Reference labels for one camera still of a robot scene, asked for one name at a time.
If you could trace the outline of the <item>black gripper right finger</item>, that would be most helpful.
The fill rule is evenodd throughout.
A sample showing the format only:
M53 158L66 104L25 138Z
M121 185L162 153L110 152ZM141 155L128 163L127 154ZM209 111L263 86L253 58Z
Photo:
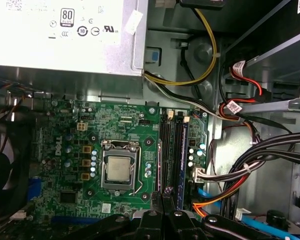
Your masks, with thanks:
M198 221L176 209L170 194L162 195L166 240L272 240L273 237L228 218L210 214Z

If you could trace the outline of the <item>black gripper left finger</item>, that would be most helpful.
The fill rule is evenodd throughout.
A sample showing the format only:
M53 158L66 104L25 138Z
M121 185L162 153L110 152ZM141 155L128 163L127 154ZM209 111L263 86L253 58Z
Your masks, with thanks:
M162 238L162 195L150 195L150 209L136 211L133 219L113 214L62 237L63 240L160 240Z

